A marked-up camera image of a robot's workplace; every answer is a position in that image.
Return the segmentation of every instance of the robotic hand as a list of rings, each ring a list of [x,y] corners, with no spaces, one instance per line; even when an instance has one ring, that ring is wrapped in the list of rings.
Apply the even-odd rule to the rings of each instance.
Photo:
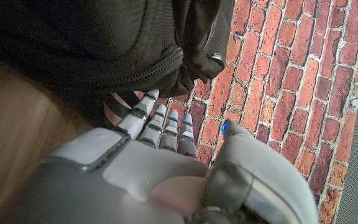
[[[196,160],[189,114],[177,133],[177,112],[160,105],[144,126],[157,98],[145,94],[114,131],[59,146],[0,222],[317,223],[308,184],[284,157],[229,119],[209,169]]]

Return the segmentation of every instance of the mortar line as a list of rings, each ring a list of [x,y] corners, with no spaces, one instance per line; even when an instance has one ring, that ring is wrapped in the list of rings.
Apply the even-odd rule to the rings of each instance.
[[[269,9],[272,8],[272,5],[277,6],[277,4],[272,4],[272,2],[273,1],[269,2]],[[269,68],[268,68],[268,71],[267,71],[267,74],[266,74],[266,77],[265,77],[265,81],[264,81],[264,89],[263,89],[263,92],[262,92],[262,100],[261,100],[261,109],[260,109],[259,114],[258,114],[258,121],[259,121],[260,115],[262,114],[265,98],[268,98],[268,99],[272,100],[275,103],[274,108],[273,108],[273,112],[272,112],[272,119],[270,120],[269,133],[267,135],[267,145],[269,145],[269,143],[273,140],[272,139],[272,131],[273,131],[273,122],[274,122],[274,119],[275,119],[274,115],[275,115],[275,112],[277,110],[278,99],[280,99],[279,98],[280,93],[279,92],[276,93],[276,97],[268,96],[266,94],[266,88],[267,88],[267,83],[268,83],[268,80],[269,80],[269,77],[270,77],[270,72],[272,70],[272,62],[273,62],[273,58],[274,58],[273,55],[274,55],[274,52],[276,51],[277,45],[279,43],[279,33],[281,31],[281,26],[282,26],[282,24],[284,22],[285,12],[287,10],[287,5],[288,5],[288,1],[285,1],[285,4],[284,4],[283,8],[281,8],[280,6],[277,6],[281,10],[281,18],[280,18],[280,22],[278,23],[277,31],[276,31],[276,34],[275,34],[275,42],[274,42],[274,45],[273,45],[272,55],[271,55],[270,58],[268,58],[269,59]],[[278,145],[280,146],[280,153],[281,153],[281,151],[282,151],[282,142],[278,142]]]
[[[234,85],[234,82],[236,80],[236,77],[237,77],[237,71],[238,71],[238,65],[240,64],[240,61],[241,61],[241,58],[242,58],[242,49],[244,47],[244,43],[246,42],[246,34],[249,32],[249,25],[247,25],[247,27],[244,29],[244,34],[242,35],[242,39],[241,39],[241,46],[240,46],[240,49],[239,49],[239,54],[237,56],[237,60],[235,63],[231,63],[231,62],[227,62],[227,64],[229,65],[232,65],[234,67],[234,73],[233,73],[233,77],[232,77],[232,82],[231,82],[231,86],[229,88],[229,92],[227,93],[227,99],[226,99],[226,105],[225,105],[225,110],[223,112],[223,114],[221,114],[220,116],[224,116],[226,115],[226,110],[227,110],[227,104],[228,104],[228,101],[229,101],[229,97],[230,97],[230,94],[231,94],[231,90],[232,90],[232,86]],[[213,89],[211,88],[211,92],[210,92],[210,96],[209,98],[212,97],[212,94],[213,94]],[[215,139],[215,145],[214,147],[212,147],[213,149],[213,154],[212,154],[212,158],[211,158],[211,162],[210,162],[210,165],[214,162],[214,160],[216,159],[216,149],[217,147],[219,147],[219,138],[221,137],[221,132],[220,132],[220,129],[221,129],[221,125],[222,125],[222,122],[221,124],[219,125],[219,129],[218,129],[218,134],[217,134],[217,137]]]
[[[337,186],[337,185],[334,185],[334,184],[330,184],[330,183],[327,184],[327,187],[330,187],[330,188],[336,189],[336,190],[343,190],[343,187],[340,187],[340,186]]]
[[[326,30],[324,31],[324,35],[321,35],[319,32],[316,32],[316,33],[318,33],[319,35],[321,35],[321,36],[323,37],[323,39],[324,39],[324,44],[323,44],[323,48],[322,48],[322,52],[321,52],[320,58],[316,58],[316,60],[317,60],[318,63],[319,63],[319,69],[318,69],[318,71],[317,71],[317,76],[316,76],[316,80],[315,80],[315,83],[314,83],[313,97],[312,97],[312,100],[311,100],[311,103],[312,103],[312,104],[314,104],[314,101],[315,101],[316,99],[318,99],[318,98],[316,97],[316,90],[317,90],[317,86],[318,86],[318,80],[319,80],[320,77],[321,77],[321,74],[320,74],[320,70],[321,70],[321,69],[320,69],[320,68],[323,66],[323,58],[324,58],[324,55],[326,54],[325,47],[327,47],[327,44],[328,44],[327,33],[328,33],[328,30],[329,30],[329,26],[330,26],[329,18],[331,17],[332,5],[333,5],[333,2],[331,1],[331,2],[330,2],[330,9],[329,9],[329,12],[328,12],[328,19],[327,19],[327,22],[326,22]],[[329,97],[331,96],[331,93],[332,93],[331,91],[328,93],[328,99],[329,99]],[[307,131],[309,131],[310,124],[311,124],[311,117],[312,117],[312,115],[313,115],[313,105],[312,105],[312,104],[311,104],[310,107],[309,107],[309,115],[308,115],[308,119],[307,119],[307,121],[306,121],[305,130],[307,130]],[[326,110],[325,110],[325,112],[324,112],[324,116],[325,116],[325,114],[327,113],[327,109],[328,109],[327,103],[325,103],[325,105],[326,105]],[[323,120],[322,120],[322,122],[321,122],[321,129],[320,129],[321,132],[320,132],[320,135],[322,135],[322,133],[324,133],[324,128],[325,128],[324,116],[323,116]],[[314,159],[314,162],[313,162],[313,164],[312,164],[312,166],[311,166],[311,170],[310,170],[310,174],[309,174],[309,178],[308,178],[309,184],[310,184],[311,178],[312,178],[312,176],[313,176],[314,170],[316,169],[316,164],[317,164],[318,156],[319,156],[320,150],[321,150],[321,141],[320,141],[320,139],[322,139],[322,138],[319,138],[319,144],[317,145],[317,148],[316,148],[315,150],[313,150],[315,159]],[[305,146],[306,141],[307,141],[307,136],[306,136],[305,141],[303,142],[303,147]]]
[[[293,41],[292,46],[291,46],[292,48],[293,48],[293,46],[295,45],[295,38],[296,38],[297,34],[302,31],[302,30],[300,30],[300,24],[302,23],[302,15],[303,15],[303,13],[298,17],[298,20],[296,21],[296,24],[297,24],[297,25],[296,25],[296,32],[295,32],[294,41]],[[315,22],[313,21],[313,27],[312,27],[311,32],[310,32],[310,35],[312,36],[312,38],[310,39],[310,44],[309,44],[308,48],[311,47],[311,44],[313,43],[314,27],[315,27]],[[301,98],[301,90],[302,90],[302,88],[303,88],[303,85],[305,84],[305,79],[306,79],[306,75],[307,75],[306,71],[307,71],[307,68],[308,68],[308,63],[309,63],[309,61],[311,60],[311,59],[310,59],[310,55],[311,55],[311,54],[310,54],[309,49],[308,49],[306,52],[309,53],[309,54],[306,55],[305,65],[304,65],[304,66],[296,65],[296,64],[292,63],[292,55],[293,55],[293,52],[291,51],[291,54],[290,54],[290,60],[289,60],[289,63],[288,63],[288,67],[293,67],[293,68],[297,68],[297,69],[302,70],[302,77],[301,77],[301,80],[300,80],[300,85],[299,85],[299,87],[298,87],[298,90],[295,92],[294,107],[293,107],[293,109],[292,109],[292,111],[291,111],[290,119],[289,119],[289,122],[288,122],[288,129],[287,129],[287,131],[284,133],[284,137],[283,137],[283,142],[284,142],[284,143],[285,143],[285,141],[287,140],[288,135],[289,135],[289,133],[290,133],[290,127],[291,127],[291,125],[292,125],[293,117],[294,117],[294,115],[295,115],[295,112],[296,112],[296,110],[299,108],[298,103],[299,103],[300,98]],[[288,73],[288,68],[285,70],[285,74],[284,74],[284,77],[283,77],[283,81],[285,81],[285,78],[287,77],[287,73]],[[307,140],[307,133],[306,133],[306,132],[307,132],[307,130],[309,129],[309,127],[308,127],[308,121],[311,119],[311,115],[312,115],[312,112],[311,112],[311,111],[312,111],[312,109],[313,109],[313,97],[312,97],[312,99],[311,99],[310,104],[309,104],[309,105],[306,105],[306,111],[308,112],[308,118],[306,119],[305,133],[304,133],[304,135],[302,135],[302,143],[301,143],[301,146],[300,146],[300,148],[299,148],[299,150],[298,150],[298,153],[297,153],[297,155],[296,155],[296,157],[295,157],[295,161],[294,161],[294,163],[293,163],[294,166],[297,165],[302,150],[306,148],[306,147],[305,147],[305,142],[306,142],[306,140]]]
[[[242,41],[242,46],[240,47],[240,50],[242,52],[242,48],[244,46],[244,40]],[[222,129],[222,125],[223,125],[223,120],[224,118],[226,117],[226,112],[228,111],[228,109],[230,108],[230,97],[232,95],[232,91],[233,91],[233,88],[234,88],[234,85],[236,84],[236,79],[234,78],[235,76],[237,75],[237,72],[236,72],[236,67],[234,69],[234,73],[233,73],[233,77],[232,77],[232,80],[231,80],[231,84],[230,84],[230,88],[229,88],[229,91],[227,93],[227,99],[226,99],[226,104],[225,104],[225,107],[224,107],[224,111],[223,113],[221,113],[220,117],[219,117],[219,129],[218,129],[218,136],[217,136],[217,139],[216,139],[216,142],[215,142],[215,148],[214,148],[214,154],[213,154],[213,157],[216,158],[217,156],[217,149],[219,147],[219,141],[220,141],[220,138],[222,136],[222,132],[221,132],[221,129]]]
[[[258,55],[258,51],[260,49],[262,49],[262,44],[263,44],[263,37],[262,37],[262,34],[258,35],[258,38],[259,38],[259,41],[258,41],[258,48],[257,48],[257,52],[255,54],[255,59],[254,59],[254,63],[252,64],[252,70],[251,70],[251,79],[250,79],[250,83],[253,84],[254,80],[258,80],[256,79],[256,65],[257,65],[257,61],[258,61],[258,58],[259,58],[259,55]],[[267,75],[265,77],[265,80],[258,80],[260,82],[263,83],[264,87],[263,87],[263,90],[261,92],[261,100],[260,100],[260,106],[259,106],[259,112],[258,112],[258,117],[257,117],[257,120],[256,120],[256,124],[255,124],[255,138],[257,136],[257,133],[259,131],[259,119],[260,119],[260,115],[262,114],[262,108],[263,108],[263,105],[264,105],[264,95],[265,95],[265,91],[266,91],[266,85],[267,85]]]
[[[197,80],[193,81],[193,84],[194,84],[194,87],[193,89],[190,91],[189,95],[188,95],[188,99],[187,101],[185,102],[185,113],[190,113],[190,107],[191,107],[191,104],[193,102],[193,98],[194,98],[194,92],[196,91],[196,86],[198,84]]]
[[[349,163],[347,163],[347,162],[339,161],[339,160],[337,160],[337,159],[334,159],[334,162],[336,162],[336,163],[338,163],[338,164],[341,164],[341,165],[344,165],[344,166],[346,166],[346,167],[349,167]]]
[[[215,87],[215,83],[216,83],[216,77],[211,80],[211,88],[209,90],[209,96],[208,96],[207,102],[205,104],[205,112],[204,112],[204,117],[202,118],[203,120],[202,120],[201,126],[200,126],[200,133],[198,134],[197,146],[204,145],[203,144],[204,142],[201,139],[203,138],[206,118],[208,117],[210,99],[212,97],[212,93],[213,93],[213,90],[214,90],[214,87]],[[211,155],[211,160],[209,161],[209,164],[208,164],[209,167],[211,167],[211,163],[213,161],[213,154]]]
[[[197,101],[197,102],[200,102],[200,103],[206,104],[206,100],[203,100],[203,99],[201,99],[201,98],[199,98],[199,97],[197,97],[197,96],[193,96],[193,100],[194,100],[194,101]]]
[[[332,10],[333,10],[333,1],[330,2],[330,6],[329,6],[329,12],[328,12],[328,20],[327,20],[327,26],[326,26],[326,30],[324,32],[324,45],[323,45],[323,50],[322,50],[322,54],[320,56],[320,61],[319,61],[319,66],[323,66],[323,58],[324,58],[324,54],[326,54],[326,50],[324,49],[325,47],[327,47],[328,45],[328,30],[331,26],[331,24],[329,23],[330,22],[330,18],[331,18],[331,13],[332,13]],[[335,64],[334,64],[334,67],[333,67],[333,71],[332,72],[336,72],[336,62],[337,60],[335,59]],[[318,70],[318,78],[316,79],[316,83],[315,83],[315,88],[317,87],[317,84],[318,84],[318,80],[321,76],[321,73],[320,73],[321,69],[319,67],[319,70]],[[328,114],[328,109],[329,109],[329,100],[331,99],[331,95],[332,95],[332,86],[333,86],[334,82],[331,82],[331,87],[330,87],[330,91],[328,93],[328,97],[327,97],[327,104],[326,104],[326,110],[324,112],[324,115],[323,115],[323,120],[322,120],[322,123],[321,123],[321,129],[320,129],[320,135],[319,135],[319,140],[321,139],[322,140],[322,136],[323,136],[323,133],[324,133],[324,130],[325,130],[325,126],[326,126],[326,115]],[[316,94],[316,90],[314,91],[313,93],[313,98],[317,98],[315,96]],[[317,151],[316,151],[316,156],[315,156],[315,160],[314,160],[314,163],[312,165],[312,168],[310,170],[310,179],[309,179],[309,183],[311,181],[311,177],[312,175],[314,174],[314,170],[316,169],[316,166],[317,166],[317,161],[318,161],[318,158],[319,158],[319,155],[320,155],[320,152],[321,152],[321,145],[322,145],[322,141],[319,141],[318,143],[318,147],[317,147]],[[327,177],[326,177],[326,181],[329,179],[329,175],[331,173],[331,170],[330,170],[330,167],[329,167],[329,170],[328,170],[328,173],[327,173]],[[318,210],[320,211],[321,209],[321,205],[323,203],[323,200],[325,198],[325,191],[326,191],[326,183],[324,183],[324,186],[323,186],[323,189],[322,189],[322,192],[321,192],[321,195],[320,195],[320,198],[319,198],[319,203],[318,203]]]
[[[244,122],[244,120],[246,119],[244,116],[245,116],[245,113],[246,113],[246,109],[248,107],[248,103],[249,103],[249,99],[250,99],[250,96],[251,96],[251,89],[252,89],[252,85],[253,85],[253,77],[255,76],[255,69],[256,69],[256,63],[257,63],[257,59],[259,58],[259,56],[261,55],[261,49],[262,49],[262,44],[263,44],[263,37],[264,37],[264,32],[265,32],[265,29],[266,29],[266,24],[267,24],[267,18],[270,14],[270,10],[272,8],[272,2],[270,1],[266,10],[265,10],[265,19],[264,19],[264,23],[262,25],[262,28],[260,30],[260,33],[258,35],[256,35],[259,39],[258,41],[258,47],[257,47],[257,50],[256,50],[256,54],[255,54],[255,59],[254,59],[254,62],[252,64],[252,69],[251,69],[251,74],[250,74],[250,79],[249,79],[249,82],[248,82],[248,88],[247,88],[247,97],[245,98],[244,100],[244,107],[241,111],[241,117],[240,117],[240,123],[242,124]],[[270,62],[271,62],[271,59],[272,59],[272,56],[270,55],[264,55],[265,57],[266,56],[269,56],[267,57],[269,59],[269,69],[270,69]],[[264,89],[262,90],[262,96],[264,95],[264,91],[265,91],[265,86],[266,86],[266,81],[263,82],[264,84]],[[261,105],[261,108],[259,110],[259,113],[262,111],[262,106],[263,106],[263,97],[262,97],[262,100],[260,102],[260,105]],[[257,134],[257,131],[258,131],[258,120],[259,120],[259,116],[260,114],[258,114],[258,118],[257,118],[257,122],[256,122],[256,129],[255,129],[255,136]]]

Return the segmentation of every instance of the black fabric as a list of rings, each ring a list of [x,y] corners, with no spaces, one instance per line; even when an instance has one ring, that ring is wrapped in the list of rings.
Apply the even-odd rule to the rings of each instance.
[[[134,106],[128,92],[185,95],[197,78],[218,75],[233,7],[234,0],[0,0],[0,58],[107,128],[110,92]]]

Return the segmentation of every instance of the backpack strap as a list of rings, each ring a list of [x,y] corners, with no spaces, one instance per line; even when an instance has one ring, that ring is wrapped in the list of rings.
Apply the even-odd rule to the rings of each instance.
[[[140,99],[133,91],[123,91],[117,93],[122,100],[125,101],[131,108],[133,108],[136,104],[140,102]]]
[[[120,104],[110,93],[104,94],[103,100],[107,107],[120,118],[124,118],[131,111],[131,109]]]

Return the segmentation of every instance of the robotic finger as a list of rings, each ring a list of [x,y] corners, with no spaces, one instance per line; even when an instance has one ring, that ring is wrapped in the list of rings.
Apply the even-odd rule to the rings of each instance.
[[[158,140],[160,140],[162,123],[165,117],[166,107],[165,105],[160,105],[155,110],[152,120],[145,127],[142,135],[139,138],[139,141],[156,148],[158,145]]]
[[[131,113],[125,116],[118,124],[117,130],[131,139],[135,139],[142,131],[146,119],[149,117],[159,91],[151,90],[144,95],[141,101],[131,109]]]
[[[161,136],[160,149],[177,152],[178,112],[170,110]]]
[[[222,133],[224,143],[206,176],[203,208],[191,223],[216,219],[229,223],[227,217],[239,213],[247,217],[249,212],[266,223],[318,222],[308,183],[292,163],[233,119],[225,120]]]
[[[186,113],[182,117],[178,141],[179,154],[197,158],[196,145],[194,144],[193,122],[189,113]]]

